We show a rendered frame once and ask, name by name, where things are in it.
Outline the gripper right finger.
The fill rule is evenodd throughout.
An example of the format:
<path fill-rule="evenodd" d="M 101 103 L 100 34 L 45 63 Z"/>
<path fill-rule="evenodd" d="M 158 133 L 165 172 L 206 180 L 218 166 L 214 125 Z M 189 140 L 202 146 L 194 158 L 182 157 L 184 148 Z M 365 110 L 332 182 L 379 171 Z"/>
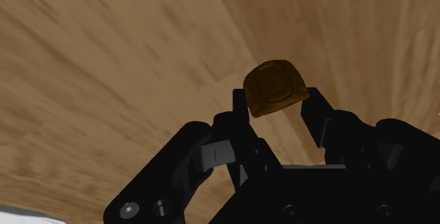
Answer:
<path fill-rule="evenodd" d="M 368 125 L 350 111 L 334 109 L 315 88 L 300 115 L 328 164 L 378 185 L 440 195 L 440 139 L 395 118 Z"/>

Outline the golden brown rounded block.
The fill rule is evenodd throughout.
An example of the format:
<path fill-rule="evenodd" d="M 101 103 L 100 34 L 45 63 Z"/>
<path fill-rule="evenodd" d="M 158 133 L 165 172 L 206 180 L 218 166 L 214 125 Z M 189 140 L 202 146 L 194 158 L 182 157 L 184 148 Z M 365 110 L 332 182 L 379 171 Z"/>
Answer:
<path fill-rule="evenodd" d="M 243 89 L 253 118 L 283 110 L 310 97 L 305 81 L 287 60 L 258 65 L 245 76 Z"/>

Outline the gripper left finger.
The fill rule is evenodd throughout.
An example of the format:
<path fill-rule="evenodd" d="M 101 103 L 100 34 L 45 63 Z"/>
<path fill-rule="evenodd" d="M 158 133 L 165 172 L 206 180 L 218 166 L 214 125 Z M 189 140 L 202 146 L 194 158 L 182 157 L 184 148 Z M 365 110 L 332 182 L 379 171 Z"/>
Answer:
<path fill-rule="evenodd" d="M 104 224 L 186 224 L 197 188 L 225 165 L 235 192 L 209 224 L 264 224 L 279 210 L 265 190 L 281 164 L 250 125 L 243 89 L 212 124 L 186 123 L 106 207 Z"/>

